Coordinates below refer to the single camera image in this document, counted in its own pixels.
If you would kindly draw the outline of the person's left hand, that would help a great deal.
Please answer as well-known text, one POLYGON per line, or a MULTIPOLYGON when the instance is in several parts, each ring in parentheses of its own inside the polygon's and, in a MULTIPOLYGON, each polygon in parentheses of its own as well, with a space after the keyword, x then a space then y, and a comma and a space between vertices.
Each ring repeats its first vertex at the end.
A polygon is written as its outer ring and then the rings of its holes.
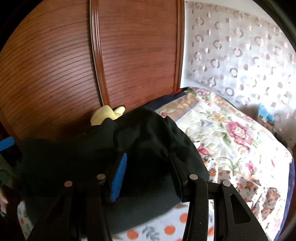
POLYGON ((4 191, 2 188, 0 188, 0 206, 1 206, 1 212, 6 214, 6 206, 8 205, 8 200, 6 196, 4 195, 4 191))

